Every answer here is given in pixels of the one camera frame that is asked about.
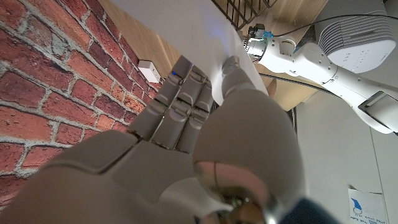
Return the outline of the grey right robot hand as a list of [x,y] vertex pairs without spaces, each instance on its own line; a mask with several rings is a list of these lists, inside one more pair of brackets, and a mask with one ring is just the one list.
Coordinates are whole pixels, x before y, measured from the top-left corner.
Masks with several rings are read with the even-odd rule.
[[307,188],[288,116],[236,56],[223,104],[207,113],[153,101],[126,132],[105,131],[59,154],[1,212],[2,223],[278,223]]

